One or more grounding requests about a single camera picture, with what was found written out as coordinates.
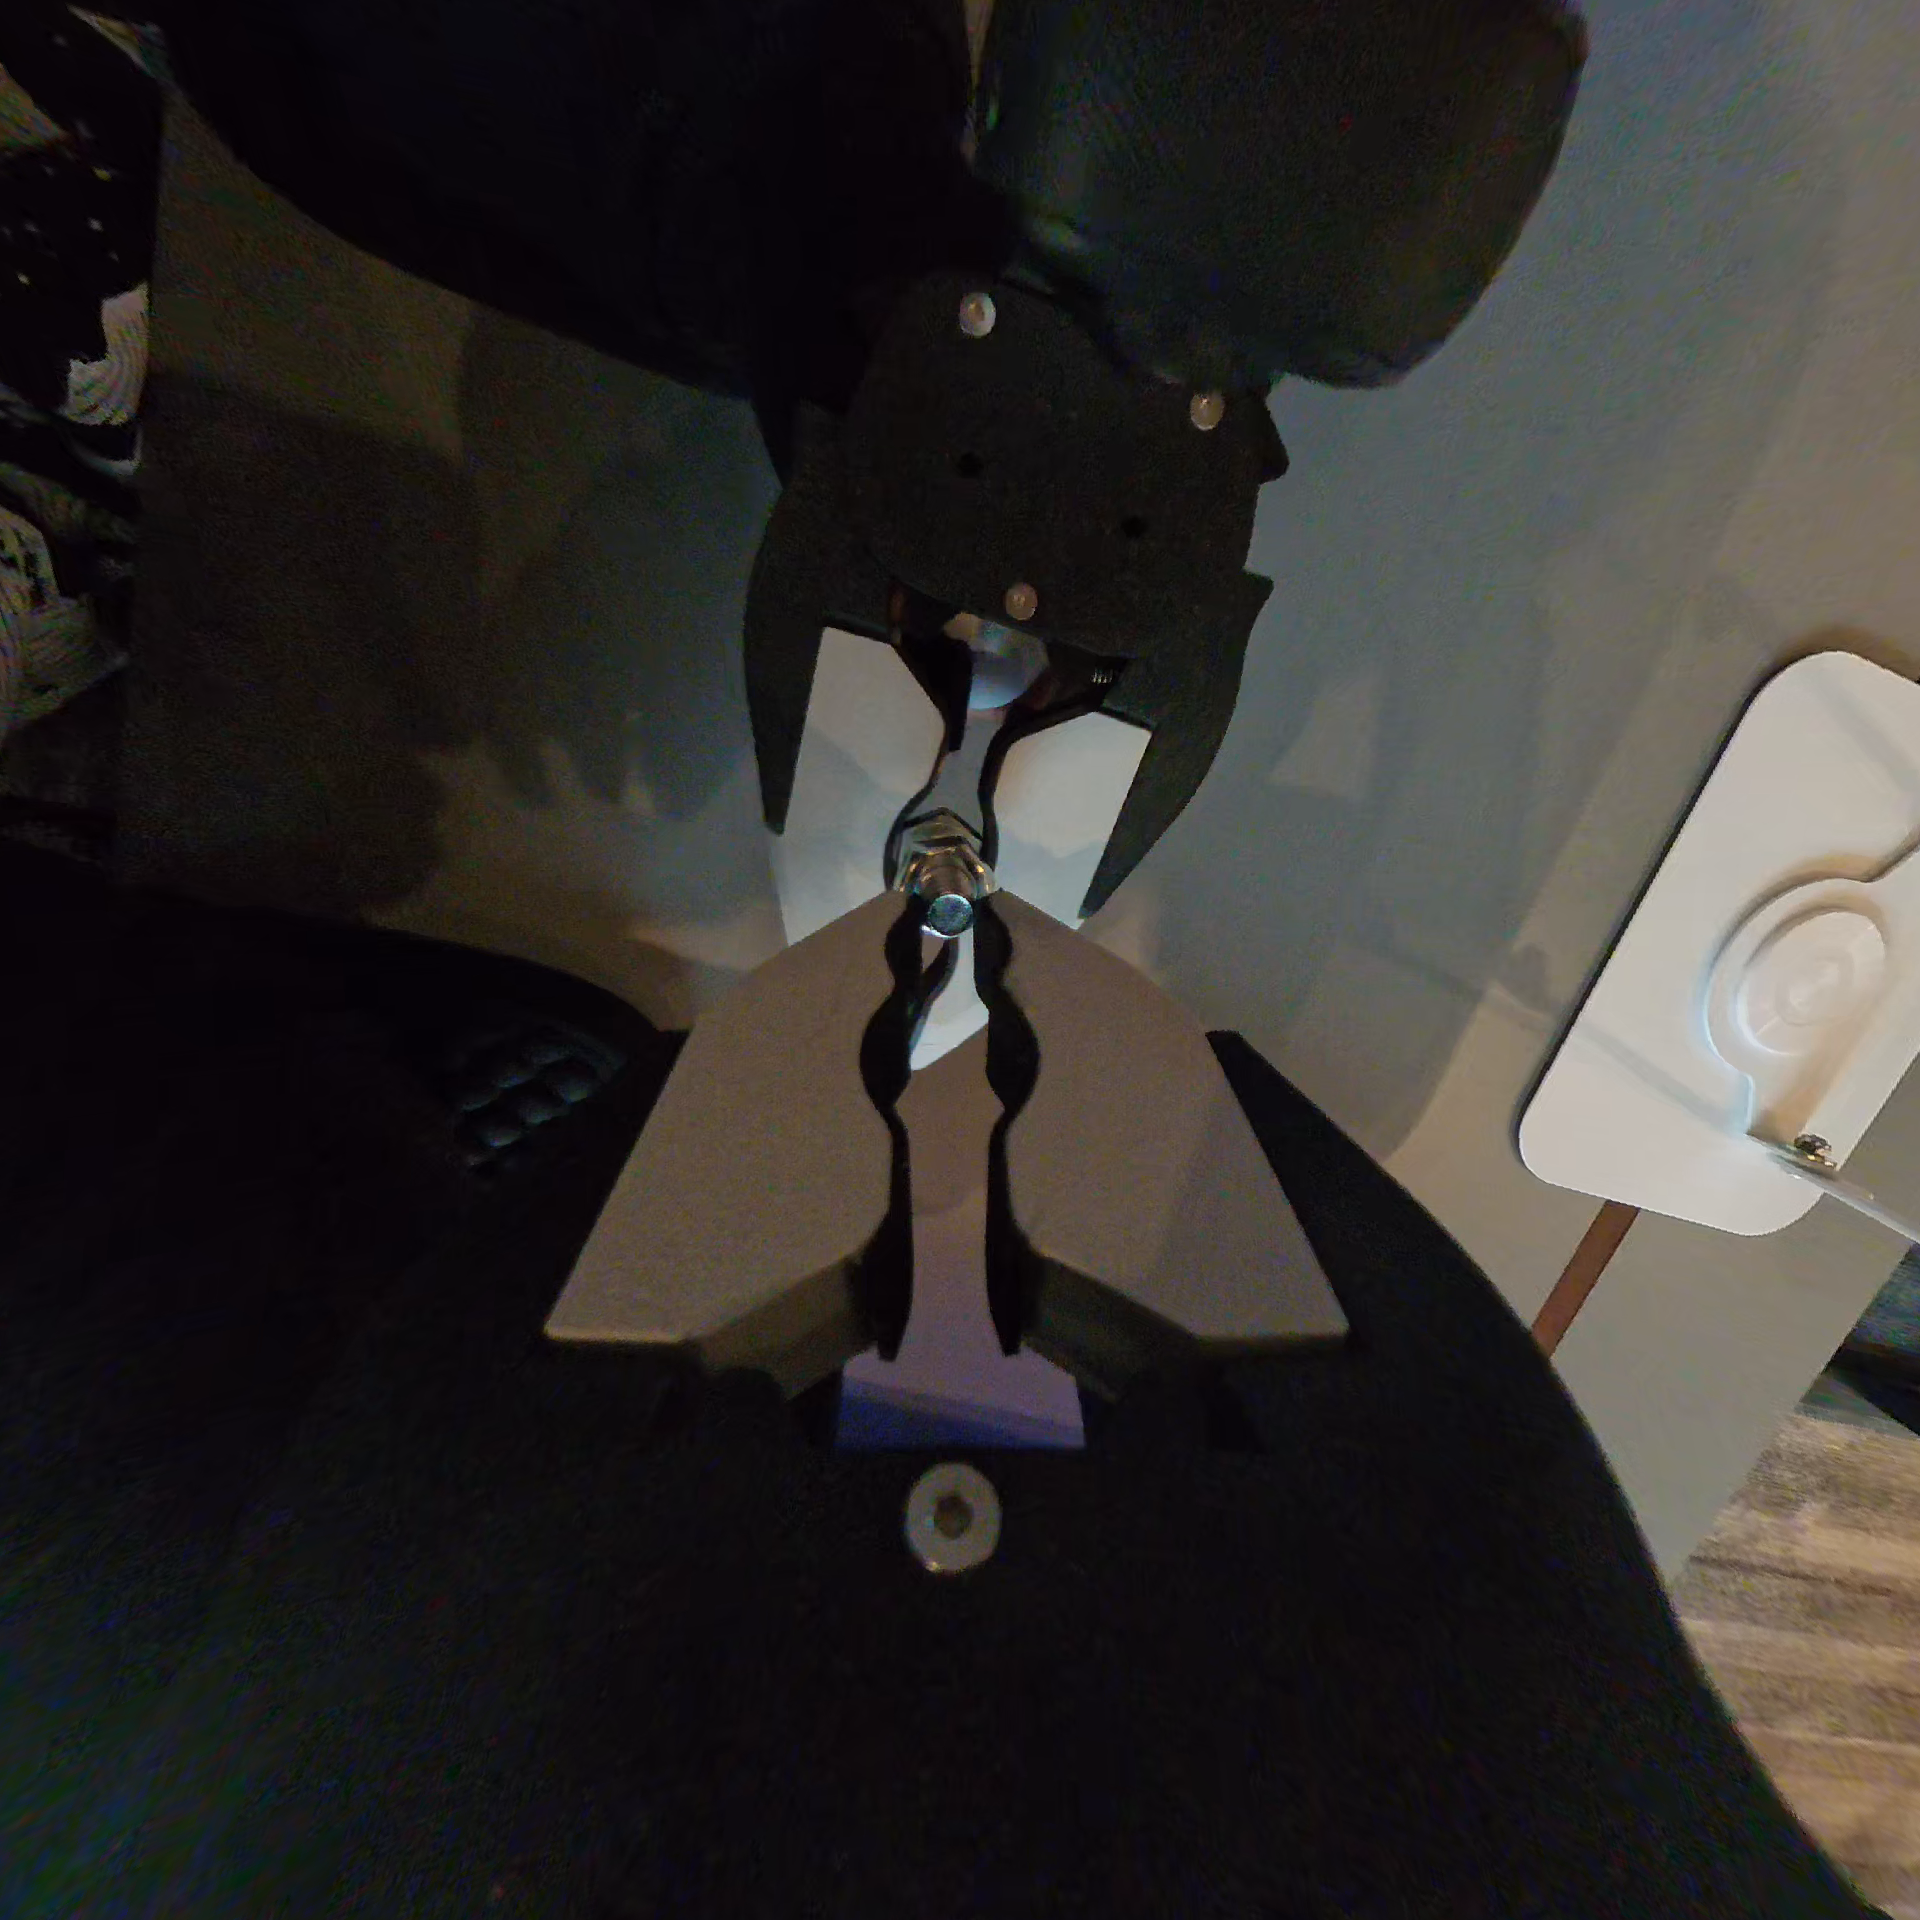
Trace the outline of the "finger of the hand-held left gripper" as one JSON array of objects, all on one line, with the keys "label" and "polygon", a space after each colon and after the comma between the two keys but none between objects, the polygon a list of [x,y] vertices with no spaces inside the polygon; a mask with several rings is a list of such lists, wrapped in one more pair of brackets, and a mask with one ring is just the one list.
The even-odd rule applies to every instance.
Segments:
[{"label": "finger of the hand-held left gripper", "polygon": [[1010,746],[992,794],[992,864],[1005,891],[1057,921],[1085,920],[1083,899],[1148,743],[1145,729],[1092,711]]},{"label": "finger of the hand-held left gripper", "polygon": [[779,833],[785,938],[804,942],[885,891],[885,848],[944,746],[944,720],[899,652],[824,633]]}]

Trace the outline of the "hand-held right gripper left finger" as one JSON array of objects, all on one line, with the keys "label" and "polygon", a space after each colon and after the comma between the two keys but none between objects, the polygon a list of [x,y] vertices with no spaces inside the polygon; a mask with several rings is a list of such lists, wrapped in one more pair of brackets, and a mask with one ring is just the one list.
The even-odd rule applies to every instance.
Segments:
[{"label": "hand-held right gripper left finger", "polygon": [[689,1031],[546,1337],[760,1371],[786,1398],[894,1360],[915,1299],[899,1099],[925,1006],[912,896],[748,975]]}]

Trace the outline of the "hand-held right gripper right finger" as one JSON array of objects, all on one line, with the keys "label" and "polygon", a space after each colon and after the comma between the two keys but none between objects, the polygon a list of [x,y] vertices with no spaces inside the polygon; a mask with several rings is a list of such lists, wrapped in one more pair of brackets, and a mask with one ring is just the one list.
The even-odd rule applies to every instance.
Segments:
[{"label": "hand-held right gripper right finger", "polygon": [[1339,1346],[1349,1316],[1208,1031],[1010,891],[982,903],[973,963],[1002,1348],[1115,1402],[1145,1375]]}]

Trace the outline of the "steel hex bolt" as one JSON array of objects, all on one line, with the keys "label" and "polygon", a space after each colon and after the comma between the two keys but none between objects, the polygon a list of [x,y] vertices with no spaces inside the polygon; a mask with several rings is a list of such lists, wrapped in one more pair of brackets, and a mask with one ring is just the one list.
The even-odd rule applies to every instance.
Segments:
[{"label": "steel hex bolt", "polygon": [[[902,848],[908,848],[909,844],[922,841],[925,836],[933,836],[938,833],[963,833],[980,847],[978,830],[972,827],[958,811],[954,811],[952,807],[930,807],[930,809],[912,816],[899,835],[896,864],[894,864],[894,888],[896,888],[896,871],[899,871]],[[924,903],[915,896],[908,896],[908,899],[920,903],[924,931],[929,935],[942,939],[942,942],[952,942],[952,939],[958,939],[958,938],[968,935],[973,927],[976,907],[980,903],[980,900],[978,903],[964,903],[960,899],[942,899],[938,903]]]}]

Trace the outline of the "person's left hand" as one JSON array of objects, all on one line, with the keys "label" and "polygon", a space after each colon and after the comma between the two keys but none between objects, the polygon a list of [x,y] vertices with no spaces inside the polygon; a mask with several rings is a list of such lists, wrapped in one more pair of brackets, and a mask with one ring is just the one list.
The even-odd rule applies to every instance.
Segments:
[{"label": "person's left hand", "polygon": [[1499,275],[1587,52],[1550,3],[995,6],[973,168],[1120,362],[1372,391]]}]

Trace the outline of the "white round object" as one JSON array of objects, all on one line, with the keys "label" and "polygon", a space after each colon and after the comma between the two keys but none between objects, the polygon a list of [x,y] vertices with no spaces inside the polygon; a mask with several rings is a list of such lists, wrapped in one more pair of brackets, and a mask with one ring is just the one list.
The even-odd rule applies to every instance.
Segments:
[{"label": "white round object", "polygon": [[1825,652],[1750,697],[1517,1129],[1540,1183],[1757,1240],[1822,1193],[1917,1049],[1917,686]]}]

